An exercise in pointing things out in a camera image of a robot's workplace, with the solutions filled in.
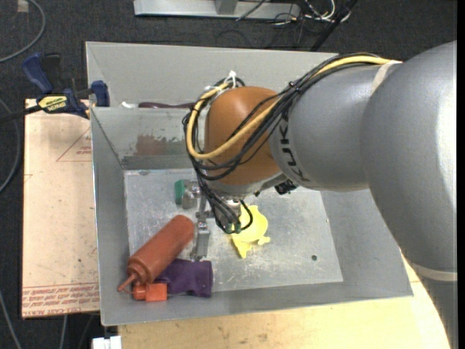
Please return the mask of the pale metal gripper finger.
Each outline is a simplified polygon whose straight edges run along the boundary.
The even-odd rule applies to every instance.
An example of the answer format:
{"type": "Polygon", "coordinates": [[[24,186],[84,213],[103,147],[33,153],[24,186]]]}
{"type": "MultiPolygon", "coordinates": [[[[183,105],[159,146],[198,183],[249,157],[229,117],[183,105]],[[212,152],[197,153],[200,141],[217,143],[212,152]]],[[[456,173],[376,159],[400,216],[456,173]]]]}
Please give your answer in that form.
{"type": "Polygon", "coordinates": [[[200,261],[207,257],[210,235],[211,231],[208,224],[206,222],[198,222],[195,242],[190,253],[192,261],[200,261]]]}
{"type": "Polygon", "coordinates": [[[181,206],[183,209],[192,209],[197,207],[198,199],[201,197],[201,189],[198,187],[197,184],[185,186],[182,199],[181,199],[181,206]]]}

